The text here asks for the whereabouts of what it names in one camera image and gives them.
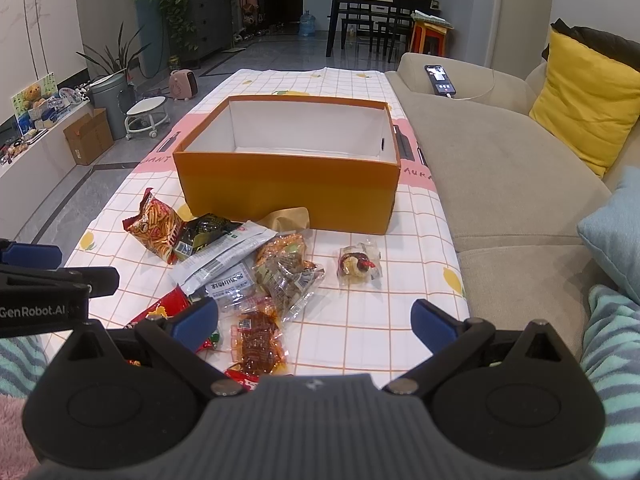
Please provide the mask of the smartphone on sofa arm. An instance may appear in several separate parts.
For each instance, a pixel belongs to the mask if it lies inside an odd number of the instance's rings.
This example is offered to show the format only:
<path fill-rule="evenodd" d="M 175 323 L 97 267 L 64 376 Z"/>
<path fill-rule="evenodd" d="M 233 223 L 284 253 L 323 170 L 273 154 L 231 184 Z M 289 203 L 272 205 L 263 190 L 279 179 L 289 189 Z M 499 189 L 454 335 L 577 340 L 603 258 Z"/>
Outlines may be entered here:
<path fill-rule="evenodd" d="M 431 81 L 436 96 L 452 98 L 457 93 L 446 70 L 441 65 L 425 65 L 424 70 Z"/>

